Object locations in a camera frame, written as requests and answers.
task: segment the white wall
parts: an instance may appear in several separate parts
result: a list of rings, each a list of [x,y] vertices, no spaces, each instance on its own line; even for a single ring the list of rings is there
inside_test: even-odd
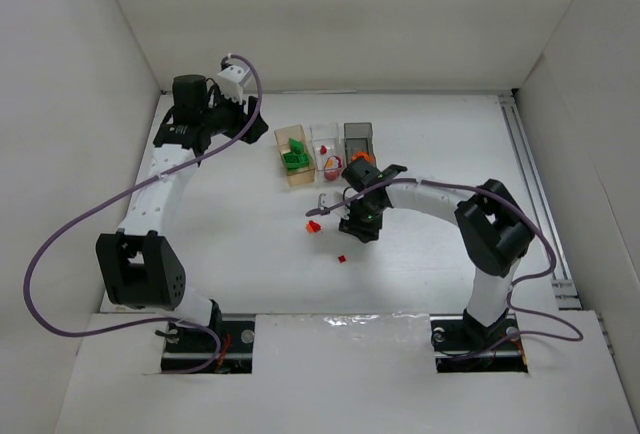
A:
[[[640,0],[574,0],[518,96],[580,295],[640,419]]]
[[[133,180],[157,84],[115,0],[0,0],[0,432],[55,428],[78,341],[54,337],[21,294],[31,255],[72,216]],[[124,206],[78,226],[36,272],[37,305],[83,329],[100,298],[94,243]]]
[[[509,89],[571,0],[119,0],[164,89],[229,51],[267,89]]]

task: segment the clear plastic box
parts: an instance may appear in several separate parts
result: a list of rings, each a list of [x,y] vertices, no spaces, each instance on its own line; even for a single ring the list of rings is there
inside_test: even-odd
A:
[[[318,182],[333,182],[340,179],[345,168],[345,157],[340,144],[340,127],[337,122],[313,124],[311,145],[318,169]]]
[[[299,186],[302,184],[308,184],[313,182],[316,178],[316,167],[313,160],[313,154],[309,152],[307,146],[307,138],[304,135],[303,127],[298,124],[290,127],[283,127],[282,129],[276,129],[276,142],[278,143],[278,151],[280,152],[280,159],[285,172],[287,173],[287,182],[290,187]],[[291,151],[289,147],[289,139],[295,139],[304,145],[304,152],[309,156],[309,165],[307,167],[301,167],[295,170],[288,170],[284,162],[284,155]]]

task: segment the cable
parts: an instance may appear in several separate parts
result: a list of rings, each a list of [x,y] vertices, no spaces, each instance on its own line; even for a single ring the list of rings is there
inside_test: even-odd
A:
[[[533,221],[531,221],[531,219],[529,219],[520,209],[518,209],[516,206],[514,206],[513,204],[511,204],[509,201],[507,201],[506,199],[503,199],[502,197],[498,196],[497,194],[494,194],[493,192],[489,192],[485,189],[482,189],[481,187],[474,187],[474,186],[467,186],[467,185],[463,185],[463,184],[451,184],[451,183],[447,183],[447,182],[437,182],[437,181],[431,181],[431,180],[426,180],[426,179],[422,179],[420,181],[418,181],[415,178],[395,178],[395,179],[390,179],[387,181],[383,181],[383,182],[379,182],[377,184],[374,184],[373,186],[367,187],[366,189],[363,189],[362,191],[360,191],[359,193],[357,193],[356,195],[349,197],[345,200],[343,200],[342,202],[338,202],[337,204],[334,204],[333,206],[329,206],[329,207],[318,207],[315,209],[311,209],[310,211],[308,211],[306,213],[307,217],[311,217],[311,216],[324,216],[329,214],[331,211],[333,211],[334,209],[337,209],[339,207],[345,206],[349,203],[351,203],[352,201],[365,196],[366,194],[368,194],[371,191],[374,191],[376,189],[380,189],[382,187],[386,187],[389,186],[391,184],[418,184],[418,182],[422,185],[425,186],[429,186],[429,187],[435,187],[435,188],[439,188],[439,189],[453,189],[453,190],[460,190],[460,191],[470,191],[473,192],[475,194],[479,194],[481,196],[484,197],[488,197],[489,199],[492,199],[498,203],[500,203],[503,207],[505,207],[507,210],[511,211],[512,213],[514,213],[516,216],[518,216],[518,218],[520,218],[520,220],[535,234],[536,237],[538,237],[538,239],[540,239],[540,242],[542,243],[542,245],[544,246],[546,252],[547,252],[547,257],[549,258],[549,267],[546,268],[545,270],[535,273],[535,274],[528,274],[522,277],[519,277],[518,279],[516,279],[515,281],[513,281],[511,283],[511,289],[509,291],[509,293],[507,294],[507,306],[512,309],[515,312],[521,312],[523,314],[531,314],[531,315],[535,315],[535,316],[540,316],[540,317],[545,317],[547,319],[551,319],[553,321],[557,321],[561,324],[564,324],[565,326],[569,327],[571,330],[573,330],[576,333],[576,337],[568,337],[568,336],[562,336],[559,334],[552,334],[549,332],[543,332],[543,331],[535,331],[535,330],[525,330],[525,331],[520,331],[520,330],[516,330],[508,335],[506,335],[505,337],[501,338],[500,340],[496,341],[495,343],[493,343],[492,345],[479,350],[479,351],[475,351],[475,352],[471,352],[468,354],[461,354],[459,356],[454,356],[451,357],[450,359],[456,359],[459,361],[464,361],[467,359],[473,359],[476,358],[482,354],[484,354],[485,352],[489,352],[489,351],[493,351],[494,349],[496,349],[498,346],[504,344],[505,342],[509,342],[511,340],[514,340],[520,336],[523,335],[532,335],[532,336],[540,336],[540,337],[549,337],[552,339],[559,339],[562,341],[570,341],[570,342],[580,342],[584,339],[584,335],[582,334],[582,331],[580,331],[580,329],[578,329],[576,326],[574,326],[573,324],[571,324],[570,322],[562,319],[561,317],[555,316],[553,314],[548,314],[546,312],[540,312],[540,311],[535,311],[532,309],[525,309],[522,307],[517,307],[513,305],[512,302],[512,297],[513,297],[513,288],[515,286],[517,286],[518,284],[525,282],[525,281],[529,281],[529,280],[533,280],[533,279],[540,279],[542,277],[546,277],[549,274],[551,274],[554,269],[556,268],[556,265],[558,264],[558,260],[556,258],[556,253],[553,250],[553,247],[551,246],[551,243],[549,243],[549,241],[547,240],[547,238],[545,237],[545,235],[543,234],[543,232],[540,230],[540,228],[538,226],[536,226]]]
[[[38,262],[40,261],[40,259],[44,255],[44,253],[47,251],[47,249],[49,249],[49,247],[51,247],[51,245],[60,236],[62,236],[65,232],[67,232],[73,226],[75,226],[76,224],[78,224],[78,223],[84,221],[85,219],[93,216],[94,214],[97,214],[98,212],[100,212],[103,209],[111,206],[112,204],[115,204],[119,200],[130,196],[134,192],[139,191],[140,189],[142,189],[144,187],[147,187],[147,186],[153,184],[154,182],[159,181],[160,179],[163,179],[165,176],[174,174],[174,173],[176,173],[176,172],[178,172],[178,171],[180,171],[182,169],[185,169],[185,168],[187,168],[189,166],[192,166],[192,165],[197,164],[199,162],[202,162],[202,161],[204,161],[206,159],[209,159],[212,156],[215,156],[219,152],[222,152],[225,149],[227,149],[228,147],[231,147],[233,144],[235,144],[237,141],[239,141],[247,133],[247,131],[251,128],[251,125],[258,118],[258,114],[260,113],[260,107],[262,105],[262,82],[260,80],[260,76],[258,75],[258,71],[253,66],[253,64],[251,64],[251,62],[249,62],[249,60],[247,58],[245,58],[243,56],[240,56],[240,55],[237,55],[237,54],[229,54],[228,56],[224,57],[222,62],[228,62],[230,59],[237,59],[240,62],[244,63],[249,68],[249,70],[253,74],[253,78],[255,79],[256,90],[258,92],[258,94],[257,94],[258,100],[256,101],[256,105],[255,105],[255,108],[253,109],[251,117],[249,118],[249,121],[247,122],[247,124],[240,130],[240,132],[238,132],[232,139],[230,139],[229,141],[227,141],[223,145],[221,145],[219,147],[216,147],[212,151],[207,152],[206,154],[203,154],[202,156],[199,156],[199,157],[196,157],[194,159],[191,159],[190,161],[187,161],[187,162],[184,162],[184,163],[179,164],[177,166],[174,166],[171,169],[167,169],[166,171],[161,172],[157,176],[145,179],[144,181],[134,185],[133,187],[130,187],[129,189],[125,189],[120,194],[117,194],[117,195],[113,196],[111,199],[108,199],[108,200],[104,201],[102,204],[94,207],[93,209],[89,209],[84,214],[80,214],[78,217],[76,217],[75,219],[72,219],[71,221],[67,222],[64,226],[62,226],[60,229],[58,229],[56,232],[54,232],[44,242],[44,244],[42,244],[42,246],[40,246],[40,248],[36,251],[36,253],[33,256],[33,258],[31,259],[31,262],[29,263],[29,266],[27,267],[27,271],[26,271],[26,273],[24,275],[24,281],[23,281],[23,284],[22,284],[22,296],[24,297],[24,302],[27,305],[27,309],[29,310],[29,313],[31,314],[31,316],[33,316],[33,318],[38,322],[38,324],[40,324],[42,327],[44,327],[47,331],[49,331],[49,332],[51,332],[51,333],[53,333],[53,334],[55,334],[57,336],[61,336],[61,337],[80,338],[80,337],[97,336],[99,334],[105,334],[107,332],[118,331],[120,329],[126,329],[127,327],[139,326],[139,325],[142,325],[142,324],[150,324],[152,322],[177,322],[177,323],[184,324],[184,325],[186,325],[188,327],[197,328],[197,329],[200,329],[203,332],[206,332],[208,335],[210,335],[213,338],[214,341],[216,341],[216,349],[215,349],[215,352],[213,353],[213,355],[211,356],[211,358],[208,359],[203,364],[201,364],[199,366],[196,366],[196,367],[189,368],[189,369],[171,371],[170,372],[171,374],[191,374],[191,373],[194,373],[194,372],[198,372],[200,370],[203,370],[203,369],[206,369],[207,367],[209,367],[209,365],[211,365],[211,363],[217,358],[218,353],[220,352],[221,343],[220,343],[220,338],[218,337],[218,335],[215,332],[213,332],[211,329],[209,329],[206,326],[201,326],[201,325],[193,323],[193,322],[184,321],[184,320],[176,319],[176,318],[173,318],[173,317],[154,317],[154,318],[150,318],[150,319],[141,319],[141,320],[132,321],[132,322],[125,322],[124,324],[118,324],[118,325],[115,325],[115,326],[105,327],[105,328],[102,328],[102,329],[94,329],[92,331],[73,332],[73,331],[65,331],[64,329],[59,329],[59,328],[55,327],[54,325],[52,325],[51,323],[49,323],[49,321],[47,321],[42,316],[42,314],[40,314],[38,309],[36,308],[36,306],[35,306],[35,304],[33,302],[33,298],[31,296],[31,280],[33,278],[33,273],[34,273],[34,271],[36,269],[36,266],[38,265]]]

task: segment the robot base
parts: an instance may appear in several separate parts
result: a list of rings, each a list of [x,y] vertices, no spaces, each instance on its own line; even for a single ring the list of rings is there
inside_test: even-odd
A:
[[[165,340],[160,368],[162,372],[196,367],[211,358],[215,341],[198,329],[169,324],[167,332],[156,333]],[[255,336],[255,316],[223,315],[217,330],[224,346],[225,337],[231,345],[224,354],[223,363],[213,362],[197,374],[250,374]]]
[[[455,359],[455,356],[482,350],[493,344],[504,337],[510,327],[518,327],[515,317],[504,319],[484,345],[478,345],[467,334],[462,315],[431,316],[431,344],[435,350],[438,372],[528,372],[526,355],[520,342],[505,342],[477,358]]]

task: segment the orange object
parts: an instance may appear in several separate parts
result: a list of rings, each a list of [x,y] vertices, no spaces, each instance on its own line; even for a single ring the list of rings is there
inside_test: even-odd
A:
[[[307,231],[309,231],[311,234],[315,234],[316,232],[319,232],[321,230],[322,226],[317,222],[309,221],[307,223]]]
[[[365,159],[367,162],[371,162],[371,156],[364,151],[356,152],[353,156],[351,156],[351,160],[355,161],[359,158]]]

